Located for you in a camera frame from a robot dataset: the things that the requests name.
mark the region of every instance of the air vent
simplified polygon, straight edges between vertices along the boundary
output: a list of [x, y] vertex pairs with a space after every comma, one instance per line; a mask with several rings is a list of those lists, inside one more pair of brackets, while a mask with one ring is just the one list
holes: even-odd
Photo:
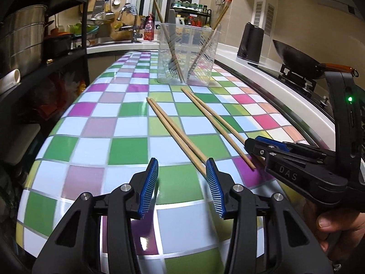
[[257, 2], [257, 4], [256, 4], [255, 19], [253, 21], [253, 24], [255, 26], [260, 26], [260, 19], [261, 19], [261, 12], [262, 12], [262, 4], [263, 4], [263, 2]]
[[274, 20], [274, 6], [270, 5], [268, 6], [268, 13], [266, 14], [266, 23], [265, 23], [265, 34], [267, 36], [271, 35], [271, 28], [273, 26], [273, 20]]

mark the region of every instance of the table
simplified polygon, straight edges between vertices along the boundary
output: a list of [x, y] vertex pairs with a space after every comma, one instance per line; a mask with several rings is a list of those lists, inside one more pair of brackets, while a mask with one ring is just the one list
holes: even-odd
[[[180, 86], [158, 83], [157, 60], [157, 52], [122, 56], [67, 109], [44, 142], [25, 185], [16, 227], [17, 243], [32, 255], [38, 256], [82, 192], [109, 193], [155, 157], [160, 166], [156, 204], [143, 220], [132, 221], [142, 273], [223, 273], [232, 221], [218, 218], [207, 182], [160, 123], [147, 96], [236, 183], [265, 196], [290, 192], [262, 168], [252, 171]], [[264, 98], [217, 65], [209, 87], [190, 89], [244, 138], [306, 143]], [[107, 273], [105, 219], [102, 239]], [[258, 219], [257, 255], [262, 253]]]

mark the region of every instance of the stove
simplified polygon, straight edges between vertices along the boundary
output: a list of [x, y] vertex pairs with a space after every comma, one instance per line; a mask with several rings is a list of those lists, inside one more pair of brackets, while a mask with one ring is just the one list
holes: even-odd
[[305, 79], [302, 76], [291, 72], [291, 70], [284, 64], [282, 65], [280, 72], [253, 63], [248, 64], [272, 77], [275, 77], [281, 83], [284, 83], [286, 86], [290, 87], [298, 94], [300, 94], [303, 98], [312, 103], [333, 123], [335, 122], [330, 102], [328, 102], [328, 98], [325, 96], [319, 96], [317, 93], [314, 92], [314, 89], [317, 85], [315, 80]]

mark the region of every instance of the white countertop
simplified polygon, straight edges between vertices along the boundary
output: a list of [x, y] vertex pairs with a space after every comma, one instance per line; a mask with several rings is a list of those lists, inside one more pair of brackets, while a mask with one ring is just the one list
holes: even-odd
[[[112, 43], [92, 46], [88, 54], [120, 50], [157, 50], [158, 41], [143, 41], [141, 43]], [[288, 88], [279, 80], [248, 65], [248, 61], [237, 57], [238, 48], [219, 43], [215, 59], [231, 69], [246, 76], [276, 99], [284, 103], [290, 110], [301, 118], [323, 140], [329, 149], [335, 150], [335, 125], [322, 112], [297, 92]], [[280, 71], [281, 64], [262, 58], [260, 65]]]
[[155, 50], [158, 49], [158, 41], [142, 40], [137, 43], [111, 43], [88, 47], [88, 54], [105, 53], [107, 51], [119, 50]]

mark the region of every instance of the wok handle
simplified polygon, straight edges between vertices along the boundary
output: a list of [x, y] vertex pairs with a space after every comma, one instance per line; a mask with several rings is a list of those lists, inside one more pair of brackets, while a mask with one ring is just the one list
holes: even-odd
[[325, 71], [350, 73], [350, 74], [352, 74], [352, 76], [358, 77], [357, 70], [355, 70], [353, 67], [350, 67], [350, 66], [329, 64], [329, 63], [323, 63], [318, 66]]

